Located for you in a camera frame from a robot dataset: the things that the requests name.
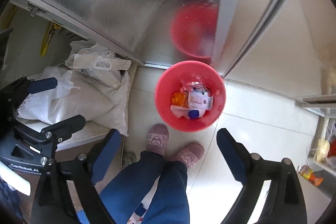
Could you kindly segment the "orange sauce sachet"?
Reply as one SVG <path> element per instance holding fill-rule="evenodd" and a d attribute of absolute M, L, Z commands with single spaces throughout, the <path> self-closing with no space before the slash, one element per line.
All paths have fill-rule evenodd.
<path fill-rule="evenodd" d="M 188 92 L 175 92 L 171 97 L 171 104 L 174 106 L 189 107 L 189 93 Z"/>

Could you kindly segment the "blue bottle cap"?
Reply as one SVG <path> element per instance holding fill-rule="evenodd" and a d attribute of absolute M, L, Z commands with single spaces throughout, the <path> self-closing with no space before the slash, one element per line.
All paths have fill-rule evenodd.
<path fill-rule="evenodd" d="M 200 112 L 199 110 L 190 110 L 188 113 L 187 113 L 187 116 L 190 118 L 190 119 L 198 119 L 200 117 Z"/>

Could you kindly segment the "grey pink foil pouch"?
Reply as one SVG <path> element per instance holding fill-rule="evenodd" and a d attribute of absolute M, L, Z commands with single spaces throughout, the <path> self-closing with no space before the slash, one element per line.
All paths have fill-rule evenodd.
<path fill-rule="evenodd" d="M 189 92 L 189 109 L 211 110 L 214 103 L 214 97 L 208 92 L 201 93 L 199 90 Z"/>

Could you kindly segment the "red plastic trash bin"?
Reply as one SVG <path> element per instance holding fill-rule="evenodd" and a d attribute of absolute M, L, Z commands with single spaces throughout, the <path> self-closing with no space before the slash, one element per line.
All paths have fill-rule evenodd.
<path fill-rule="evenodd" d="M 224 81 L 200 61 L 182 61 L 165 71 L 155 87 L 158 114 L 170 127 L 196 132 L 210 127 L 226 102 Z"/>

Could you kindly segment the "white woven sack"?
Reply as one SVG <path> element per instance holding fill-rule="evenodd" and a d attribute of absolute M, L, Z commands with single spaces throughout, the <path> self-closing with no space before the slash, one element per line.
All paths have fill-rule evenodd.
<path fill-rule="evenodd" d="M 18 117 L 56 124 L 65 119 L 82 115 L 108 129 L 115 128 L 128 136 L 127 103 L 131 78 L 125 72 L 120 87 L 115 89 L 78 71 L 62 67 L 46 67 L 42 74 L 30 79 L 44 80 L 54 77 L 56 88 L 30 94 L 18 108 Z"/>

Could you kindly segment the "white plastic bag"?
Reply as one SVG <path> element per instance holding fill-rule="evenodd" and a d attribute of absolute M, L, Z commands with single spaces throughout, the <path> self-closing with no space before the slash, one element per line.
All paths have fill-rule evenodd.
<path fill-rule="evenodd" d="M 130 68 L 131 60 L 117 57 L 111 49 L 93 40 L 73 41 L 70 47 L 71 53 L 65 66 L 85 73 L 108 87 L 120 87 L 121 72 Z"/>

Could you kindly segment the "left pink slipper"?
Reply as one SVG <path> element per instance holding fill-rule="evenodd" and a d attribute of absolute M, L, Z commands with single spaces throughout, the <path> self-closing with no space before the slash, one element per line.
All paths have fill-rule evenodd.
<path fill-rule="evenodd" d="M 169 142 L 169 130 L 164 124 L 155 124 L 148 133 L 146 150 L 165 157 Z"/>

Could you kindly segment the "pink slipper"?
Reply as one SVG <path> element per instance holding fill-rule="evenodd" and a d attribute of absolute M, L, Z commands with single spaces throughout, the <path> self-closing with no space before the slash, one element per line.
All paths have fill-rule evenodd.
<path fill-rule="evenodd" d="M 169 130 L 164 124 L 155 124 L 148 133 L 146 150 L 165 157 L 169 142 Z"/>
<path fill-rule="evenodd" d="M 201 143 L 194 142 L 180 149 L 168 161 L 178 161 L 183 163 L 187 168 L 191 168 L 202 159 L 204 153 L 205 149 Z"/>

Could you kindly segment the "right pink slipper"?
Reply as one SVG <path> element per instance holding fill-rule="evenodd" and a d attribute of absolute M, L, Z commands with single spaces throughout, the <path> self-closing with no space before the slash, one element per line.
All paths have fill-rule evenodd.
<path fill-rule="evenodd" d="M 204 153 L 205 149 L 201 143 L 194 142 L 180 149 L 168 161 L 178 161 L 183 163 L 187 168 L 191 168 L 202 159 Z"/>

